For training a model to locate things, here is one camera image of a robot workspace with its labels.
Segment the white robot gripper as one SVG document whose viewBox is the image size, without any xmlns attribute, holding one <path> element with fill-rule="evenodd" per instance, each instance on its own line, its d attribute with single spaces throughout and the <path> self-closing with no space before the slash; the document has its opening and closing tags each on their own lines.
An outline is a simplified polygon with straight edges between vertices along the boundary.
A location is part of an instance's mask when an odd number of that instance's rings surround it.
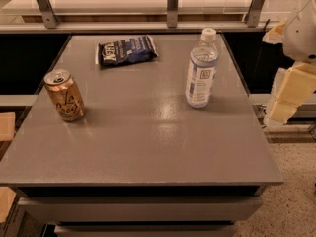
<svg viewBox="0 0 316 237">
<path fill-rule="evenodd" d="M 316 62 L 316 0 L 300 0 L 262 41 L 282 43 L 286 56 L 301 61 L 277 71 L 266 108 L 265 124 L 286 124 L 316 91 L 316 66 L 308 64 Z"/>
</svg>

